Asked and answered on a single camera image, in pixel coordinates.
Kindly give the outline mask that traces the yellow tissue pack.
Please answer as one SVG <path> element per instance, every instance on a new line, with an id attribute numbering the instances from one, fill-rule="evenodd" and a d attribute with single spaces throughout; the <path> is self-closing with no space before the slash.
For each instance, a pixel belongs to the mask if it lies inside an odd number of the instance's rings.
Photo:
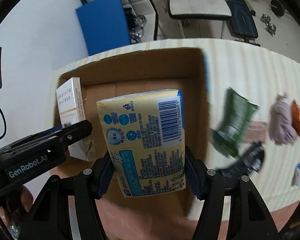
<path id="1" fill-rule="evenodd" d="M 117 96 L 96 105 L 125 197 L 156 196 L 185 189 L 181 90 Z"/>

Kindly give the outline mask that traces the black foil packet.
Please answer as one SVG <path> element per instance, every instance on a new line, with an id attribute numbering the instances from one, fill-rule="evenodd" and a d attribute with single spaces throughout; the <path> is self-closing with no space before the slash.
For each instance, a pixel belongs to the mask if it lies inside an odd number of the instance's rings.
<path id="1" fill-rule="evenodd" d="M 261 141 L 253 142 L 245 153 L 229 167 L 216 171 L 224 178 L 238 179 L 249 176 L 252 172 L 259 172 L 264 161 L 264 148 Z"/>

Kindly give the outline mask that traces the green snack packet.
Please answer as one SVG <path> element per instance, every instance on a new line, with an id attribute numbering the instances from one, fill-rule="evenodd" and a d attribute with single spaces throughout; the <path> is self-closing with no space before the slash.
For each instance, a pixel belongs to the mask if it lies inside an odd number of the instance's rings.
<path id="1" fill-rule="evenodd" d="M 213 147 L 224 156 L 238 157 L 244 134 L 257 110 L 258 105 L 228 88 L 222 120 L 212 130 Z"/>

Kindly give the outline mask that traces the white slim box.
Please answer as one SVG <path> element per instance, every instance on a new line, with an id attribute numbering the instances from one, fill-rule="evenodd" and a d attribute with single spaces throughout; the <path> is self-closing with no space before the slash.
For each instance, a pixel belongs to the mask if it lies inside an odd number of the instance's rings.
<path id="1" fill-rule="evenodd" d="M 86 119 L 81 82 L 72 77 L 56 89 L 56 98 L 62 127 L 68 127 Z M 95 143 L 86 137 L 68 147 L 70 156 L 84 161 L 95 161 Z"/>

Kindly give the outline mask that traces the orange snack bag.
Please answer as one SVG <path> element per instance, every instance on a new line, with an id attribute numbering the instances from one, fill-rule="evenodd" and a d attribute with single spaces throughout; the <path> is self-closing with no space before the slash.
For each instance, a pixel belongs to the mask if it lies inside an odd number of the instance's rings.
<path id="1" fill-rule="evenodd" d="M 291 105 L 292 126 L 300 138 L 300 106 L 294 100 Z"/>

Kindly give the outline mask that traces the purple cloth bundle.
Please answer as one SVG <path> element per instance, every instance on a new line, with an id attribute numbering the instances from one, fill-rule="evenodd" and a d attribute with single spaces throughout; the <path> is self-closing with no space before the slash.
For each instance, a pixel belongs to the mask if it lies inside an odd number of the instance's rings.
<path id="1" fill-rule="evenodd" d="M 277 145 L 292 144 L 296 140 L 297 133 L 292 126 L 291 107 L 286 92 L 278 94 L 271 107 L 269 136 Z"/>

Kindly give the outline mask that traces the open cardboard box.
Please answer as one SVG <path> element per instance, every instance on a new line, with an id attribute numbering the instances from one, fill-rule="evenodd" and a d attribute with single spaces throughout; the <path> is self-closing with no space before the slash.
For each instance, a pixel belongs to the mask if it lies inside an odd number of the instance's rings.
<path id="1" fill-rule="evenodd" d="M 115 174 L 96 201 L 162 217 L 185 217 L 193 199 L 183 174 L 185 148 L 206 153 L 209 103 L 205 60 L 198 48 L 143 50 L 87 58 L 58 78 L 80 79 L 95 157 L 109 152 Z"/>

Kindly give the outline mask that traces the striped cat tablecloth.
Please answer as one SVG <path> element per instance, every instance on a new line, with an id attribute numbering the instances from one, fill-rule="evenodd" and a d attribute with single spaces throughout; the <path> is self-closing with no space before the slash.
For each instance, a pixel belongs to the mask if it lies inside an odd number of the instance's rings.
<path id="1" fill-rule="evenodd" d="M 227 40 L 140 43 L 60 70 L 54 124 L 93 157 L 54 168 L 81 239 L 300 239 L 300 64 Z"/>

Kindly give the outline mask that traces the blue mat board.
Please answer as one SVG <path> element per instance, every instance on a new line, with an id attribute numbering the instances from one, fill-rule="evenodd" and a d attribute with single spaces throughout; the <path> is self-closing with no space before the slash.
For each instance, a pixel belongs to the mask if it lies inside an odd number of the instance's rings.
<path id="1" fill-rule="evenodd" d="M 121 0 L 94 0 L 76 14 L 90 56 L 131 44 Z"/>

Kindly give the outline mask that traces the black blue weight bench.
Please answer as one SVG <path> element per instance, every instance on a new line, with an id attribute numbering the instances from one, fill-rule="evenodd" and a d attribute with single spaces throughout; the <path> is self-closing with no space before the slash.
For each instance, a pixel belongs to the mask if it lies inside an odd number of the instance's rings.
<path id="1" fill-rule="evenodd" d="M 256 43 L 258 32 L 253 16 L 245 0 L 227 0 L 232 17 L 227 22 L 230 34 L 238 38 L 237 41 L 245 42 L 260 47 Z"/>

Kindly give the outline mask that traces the chrome dumbbell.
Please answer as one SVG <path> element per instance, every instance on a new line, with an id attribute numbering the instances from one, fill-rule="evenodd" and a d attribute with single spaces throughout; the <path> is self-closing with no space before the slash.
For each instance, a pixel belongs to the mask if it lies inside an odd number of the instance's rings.
<path id="1" fill-rule="evenodd" d="M 260 18 L 261 22 L 266 25 L 266 31 L 271 35 L 274 36 L 276 34 L 276 25 L 271 23 L 271 17 L 269 15 L 263 14 Z"/>

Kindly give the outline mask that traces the barbell on floor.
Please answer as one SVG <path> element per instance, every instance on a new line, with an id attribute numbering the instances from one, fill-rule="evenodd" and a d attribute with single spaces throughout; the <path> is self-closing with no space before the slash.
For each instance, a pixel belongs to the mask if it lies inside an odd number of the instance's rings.
<path id="1" fill-rule="evenodd" d="M 269 3 L 269 6 L 272 10 L 272 12 L 277 16 L 277 17 L 282 17 L 285 15 L 285 13 L 289 12 L 287 11 L 287 9 L 284 7 L 284 5 L 279 2 L 278 0 L 271 0 Z"/>

